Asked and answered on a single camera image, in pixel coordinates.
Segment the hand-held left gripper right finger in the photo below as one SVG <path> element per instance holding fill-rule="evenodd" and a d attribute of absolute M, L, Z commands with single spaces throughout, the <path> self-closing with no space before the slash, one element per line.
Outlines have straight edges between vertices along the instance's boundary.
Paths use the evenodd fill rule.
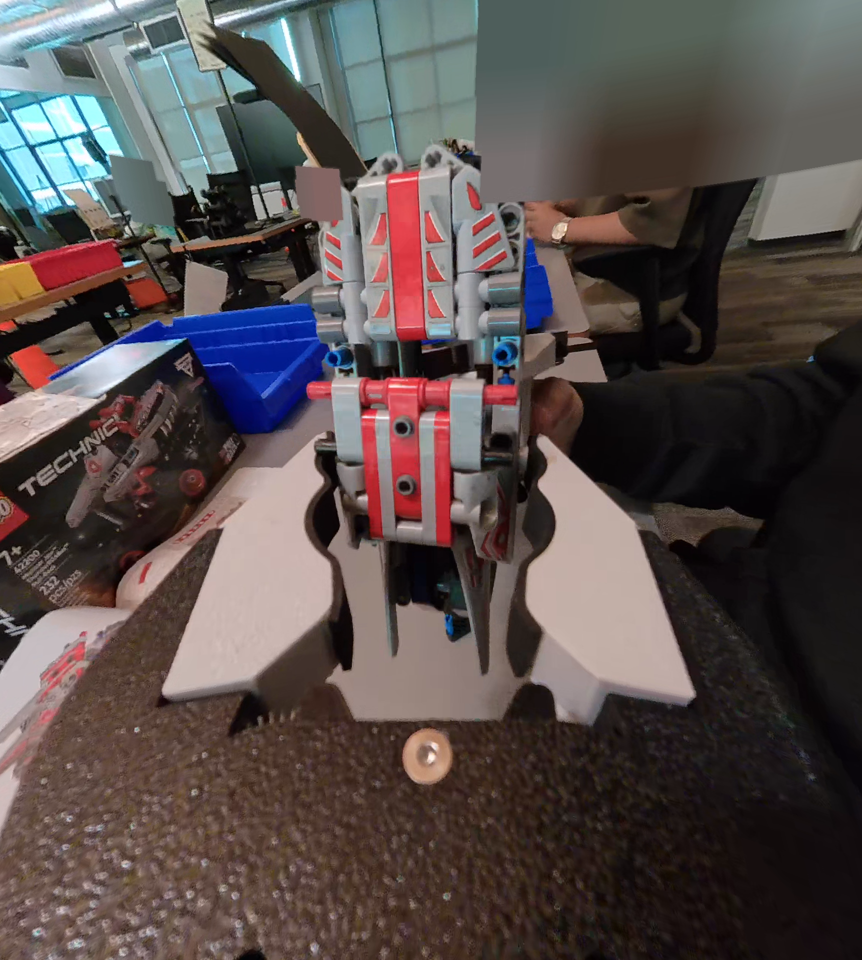
<path fill-rule="evenodd" d="M 564 723 L 612 697 L 686 707 L 696 690 L 635 521 L 548 438 L 530 450 L 508 659 Z"/>

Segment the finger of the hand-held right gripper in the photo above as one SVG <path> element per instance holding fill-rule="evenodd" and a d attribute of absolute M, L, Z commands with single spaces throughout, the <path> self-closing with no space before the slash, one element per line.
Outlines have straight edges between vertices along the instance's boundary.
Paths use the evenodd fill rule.
<path fill-rule="evenodd" d="M 569 332 L 566 330 L 527 333 L 524 336 L 524 378 L 537 378 L 564 364 L 569 350 Z"/>

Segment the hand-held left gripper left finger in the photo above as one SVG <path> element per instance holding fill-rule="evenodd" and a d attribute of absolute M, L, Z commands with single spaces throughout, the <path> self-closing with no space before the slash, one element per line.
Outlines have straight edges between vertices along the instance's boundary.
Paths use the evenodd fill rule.
<path fill-rule="evenodd" d="M 333 461 L 309 441 L 221 528 L 161 693 L 299 703 L 353 666 Z"/>

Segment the grey red toy brick truck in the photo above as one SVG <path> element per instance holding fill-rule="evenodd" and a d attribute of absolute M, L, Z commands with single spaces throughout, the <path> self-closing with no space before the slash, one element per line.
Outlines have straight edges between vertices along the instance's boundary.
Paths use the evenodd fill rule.
<path fill-rule="evenodd" d="M 385 153 L 341 188 L 318 233 L 317 336 L 331 377 L 307 396 L 352 546 L 377 546 L 390 654 L 399 608 L 440 611 L 490 667 L 499 565 L 513 554 L 528 465 L 525 235 L 440 144 L 408 168 Z"/>

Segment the person's right hand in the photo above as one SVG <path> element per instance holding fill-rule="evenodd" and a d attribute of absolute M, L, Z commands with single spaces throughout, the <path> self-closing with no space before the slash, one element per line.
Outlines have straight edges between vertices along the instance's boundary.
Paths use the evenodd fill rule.
<path fill-rule="evenodd" d="M 583 418 L 584 405 L 571 382 L 558 377 L 533 381 L 531 436 L 544 437 L 563 454 L 569 454 Z"/>

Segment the black toy set box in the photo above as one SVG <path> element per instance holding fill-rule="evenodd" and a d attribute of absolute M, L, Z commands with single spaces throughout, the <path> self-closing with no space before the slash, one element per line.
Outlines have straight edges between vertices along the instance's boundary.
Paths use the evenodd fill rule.
<path fill-rule="evenodd" d="M 46 614 L 112 606 L 242 449 L 187 339 L 111 346 L 0 406 L 0 671 Z"/>

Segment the black office chair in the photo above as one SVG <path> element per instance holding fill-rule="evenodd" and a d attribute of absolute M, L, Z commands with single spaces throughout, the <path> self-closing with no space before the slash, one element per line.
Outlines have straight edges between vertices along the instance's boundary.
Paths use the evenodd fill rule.
<path fill-rule="evenodd" d="M 756 181 L 745 179 L 701 187 L 702 243 L 687 275 L 687 299 L 679 316 L 662 325 L 658 320 L 659 267 L 657 254 L 645 248 L 605 252 L 591 262 L 588 274 L 605 278 L 617 269 L 617 258 L 642 258 L 630 267 L 640 278 L 639 304 L 643 331 L 630 334 L 590 334 L 609 378 L 635 371 L 657 371 L 666 363 L 697 366 L 713 357 L 719 330 L 719 294 L 726 248 Z"/>

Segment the open instruction booklet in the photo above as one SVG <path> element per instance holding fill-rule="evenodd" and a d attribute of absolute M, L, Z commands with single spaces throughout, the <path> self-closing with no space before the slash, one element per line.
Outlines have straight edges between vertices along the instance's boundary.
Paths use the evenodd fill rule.
<path fill-rule="evenodd" d="M 113 627 L 146 601 L 185 555 L 222 529 L 245 503 L 268 493 L 281 467 L 237 470 L 197 515 L 125 573 L 112 606 L 70 607 L 46 614 L 0 673 L 0 831 L 17 794 L 21 762 L 89 666 Z"/>

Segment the person's torso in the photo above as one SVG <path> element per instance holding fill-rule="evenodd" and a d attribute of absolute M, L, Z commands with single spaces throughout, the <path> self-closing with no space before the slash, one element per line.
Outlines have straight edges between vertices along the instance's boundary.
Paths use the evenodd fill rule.
<path fill-rule="evenodd" d="M 859 381 L 817 458 L 761 519 L 763 597 L 733 574 L 727 599 L 820 728 L 862 832 L 862 320 L 815 353 L 855 367 Z"/>

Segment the wooden workbench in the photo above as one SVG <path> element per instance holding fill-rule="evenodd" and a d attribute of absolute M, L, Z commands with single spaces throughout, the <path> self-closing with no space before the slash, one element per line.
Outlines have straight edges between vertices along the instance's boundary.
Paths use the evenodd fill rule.
<path fill-rule="evenodd" d="M 137 316 L 125 282 L 148 272 L 144 264 L 125 263 L 1 307 L 0 360 L 80 326 L 92 330 L 101 345 L 114 343 L 119 334 L 113 316 L 120 311 Z"/>

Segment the black sign board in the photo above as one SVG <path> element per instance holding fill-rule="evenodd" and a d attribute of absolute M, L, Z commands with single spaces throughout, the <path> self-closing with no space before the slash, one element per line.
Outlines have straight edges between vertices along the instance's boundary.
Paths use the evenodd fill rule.
<path fill-rule="evenodd" d="M 319 168 L 359 179 L 367 166 L 341 127 L 264 41 L 214 25 L 202 29 L 204 47 L 248 80 L 290 121 L 302 157 Z"/>

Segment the row of red bins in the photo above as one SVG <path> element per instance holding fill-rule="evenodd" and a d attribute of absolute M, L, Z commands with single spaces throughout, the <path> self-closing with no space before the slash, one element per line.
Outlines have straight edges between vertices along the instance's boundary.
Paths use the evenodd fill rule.
<path fill-rule="evenodd" d="M 24 257 L 45 291 L 53 291 L 75 282 L 119 269 L 123 260 L 113 239 L 81 242 L 44 250 Z"/>

